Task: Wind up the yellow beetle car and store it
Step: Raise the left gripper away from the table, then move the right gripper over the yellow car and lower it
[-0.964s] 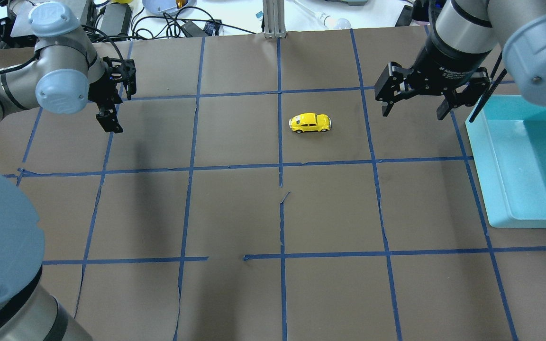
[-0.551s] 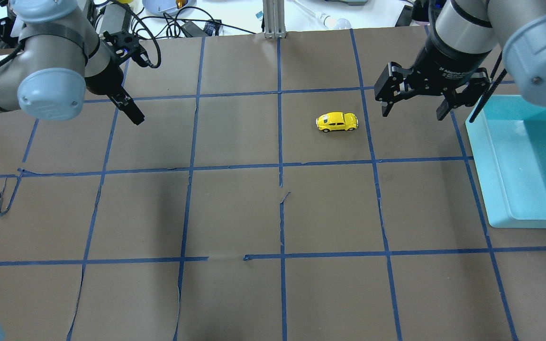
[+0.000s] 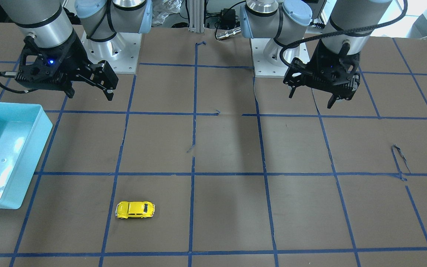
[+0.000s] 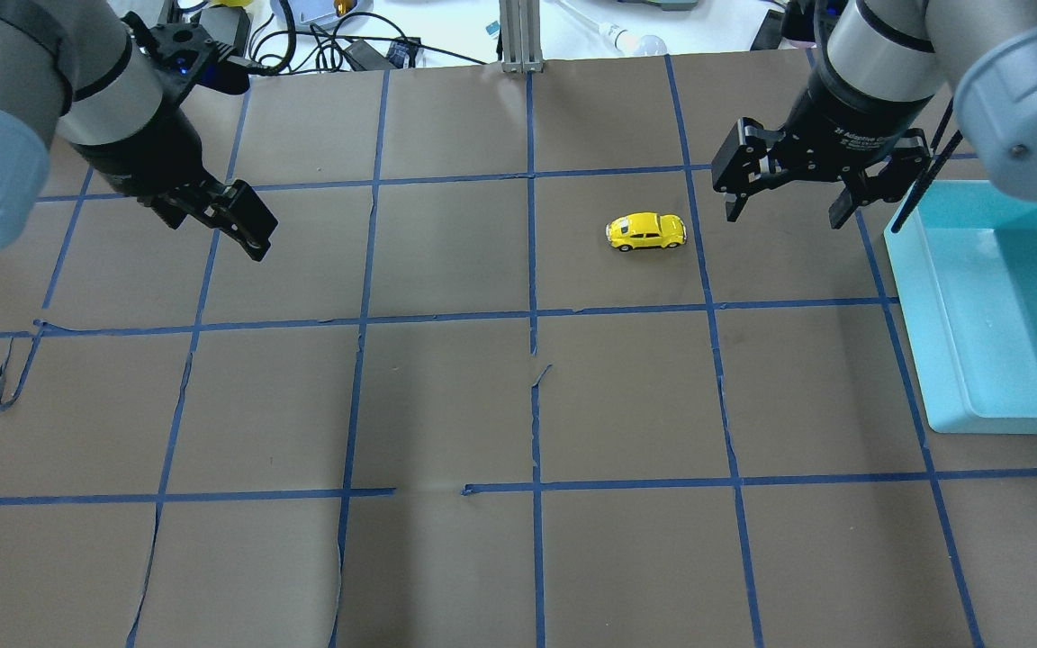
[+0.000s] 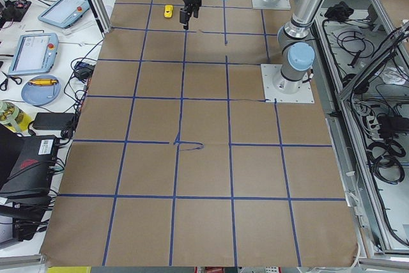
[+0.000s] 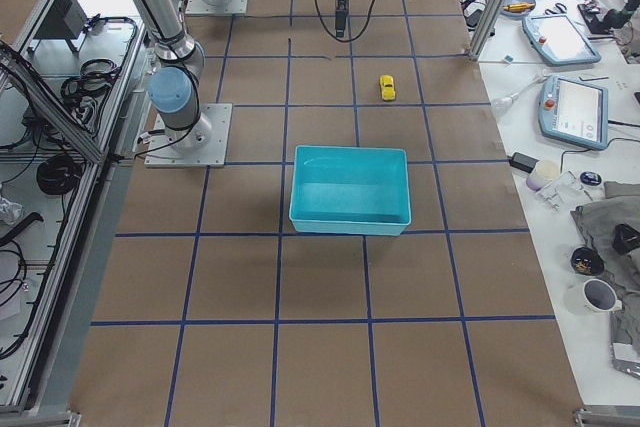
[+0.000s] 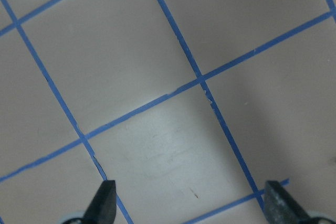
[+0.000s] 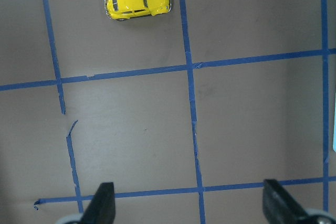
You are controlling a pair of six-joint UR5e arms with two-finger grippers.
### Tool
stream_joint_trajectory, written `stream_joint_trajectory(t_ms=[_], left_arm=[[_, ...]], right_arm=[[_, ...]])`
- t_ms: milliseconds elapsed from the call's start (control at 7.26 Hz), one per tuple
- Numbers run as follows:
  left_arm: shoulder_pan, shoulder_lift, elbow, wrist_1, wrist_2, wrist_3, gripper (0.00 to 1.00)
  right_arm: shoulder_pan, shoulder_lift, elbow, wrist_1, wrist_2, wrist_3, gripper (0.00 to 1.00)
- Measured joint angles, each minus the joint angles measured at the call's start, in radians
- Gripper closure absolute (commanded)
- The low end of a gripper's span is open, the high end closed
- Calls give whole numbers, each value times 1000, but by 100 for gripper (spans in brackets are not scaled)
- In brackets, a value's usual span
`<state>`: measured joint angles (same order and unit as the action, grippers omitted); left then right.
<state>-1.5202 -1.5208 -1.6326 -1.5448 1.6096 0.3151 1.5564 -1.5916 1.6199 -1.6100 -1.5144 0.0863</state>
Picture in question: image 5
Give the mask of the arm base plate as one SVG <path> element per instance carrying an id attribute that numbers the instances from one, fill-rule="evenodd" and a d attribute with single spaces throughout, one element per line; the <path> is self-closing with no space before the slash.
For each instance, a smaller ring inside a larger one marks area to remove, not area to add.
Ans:
<path id="1" fill-rule="evenodd" d="M 281 74 L 282 65 L 261 64 L 264 100 L 269 103 L 313 104 L 314 96 L 309 76 L 289 81 Z"/>
<path id="2" fill-rule="evenodd" d="M 286 10 L 291 9 L 289 0 L 252 0 L 252 7 L 261 10 Z"/>

